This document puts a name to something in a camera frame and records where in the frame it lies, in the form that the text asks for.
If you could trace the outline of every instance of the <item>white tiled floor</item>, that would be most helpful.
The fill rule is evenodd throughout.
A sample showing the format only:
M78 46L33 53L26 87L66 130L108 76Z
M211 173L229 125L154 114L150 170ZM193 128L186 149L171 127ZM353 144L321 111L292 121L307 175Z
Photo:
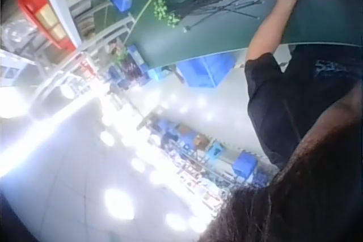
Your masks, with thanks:
M119 142L107 147L99 140L105 129L100 119L97 103L85 106L1 178L1 190L19 219L45 242L180 242L197 238L190 229L176 232L166 224L167 213L178 213L185 220L192 213L178 196L151 184L151 167L145 173L132 168L130 150ZM130 196L134 220L118 220L109 213L104 201L109 188Z

